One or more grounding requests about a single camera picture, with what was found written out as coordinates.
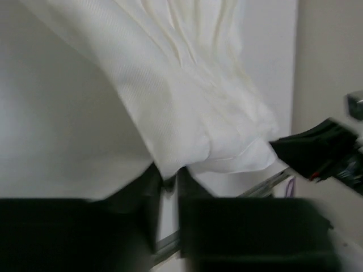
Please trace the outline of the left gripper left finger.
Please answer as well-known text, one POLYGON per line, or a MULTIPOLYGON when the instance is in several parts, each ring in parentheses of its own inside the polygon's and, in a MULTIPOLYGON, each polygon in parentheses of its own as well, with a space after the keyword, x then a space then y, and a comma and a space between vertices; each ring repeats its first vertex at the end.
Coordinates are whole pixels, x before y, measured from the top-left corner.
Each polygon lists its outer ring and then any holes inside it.
POLYGON ((151 165, 100 201, 1 199, 1 270, 149 271, 161 188, 151 165))

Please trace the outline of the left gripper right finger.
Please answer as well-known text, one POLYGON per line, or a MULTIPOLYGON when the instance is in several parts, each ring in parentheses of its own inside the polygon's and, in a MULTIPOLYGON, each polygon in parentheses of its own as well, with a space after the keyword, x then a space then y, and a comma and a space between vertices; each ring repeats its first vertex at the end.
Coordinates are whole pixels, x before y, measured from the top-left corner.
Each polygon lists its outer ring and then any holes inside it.
POLYGON ((177 175, 186 271, 340 271, 318 208, 301 198, 214 197, 177 175))

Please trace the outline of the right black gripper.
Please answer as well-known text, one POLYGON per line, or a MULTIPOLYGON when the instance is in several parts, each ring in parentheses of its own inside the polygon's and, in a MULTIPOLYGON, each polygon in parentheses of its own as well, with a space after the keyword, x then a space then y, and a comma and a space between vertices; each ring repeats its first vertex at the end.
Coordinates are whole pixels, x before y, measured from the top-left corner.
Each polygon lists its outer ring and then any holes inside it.
POLYGON ((302 177, 334 178, 362 195, 362 144, 357 133, 332 118, 303 133, 270 141, 277 157, 302 177))

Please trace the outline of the white pleated skirt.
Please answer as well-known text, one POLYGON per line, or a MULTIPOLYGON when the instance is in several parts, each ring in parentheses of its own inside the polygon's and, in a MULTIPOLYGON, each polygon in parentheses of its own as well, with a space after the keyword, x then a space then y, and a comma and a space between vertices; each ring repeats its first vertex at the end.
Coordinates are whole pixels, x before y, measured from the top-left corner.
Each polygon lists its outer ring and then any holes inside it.
POLYGON ((259 171, 276 119, 241 61, 244 1, 24 1, 96 64, 160 173, 259 171))

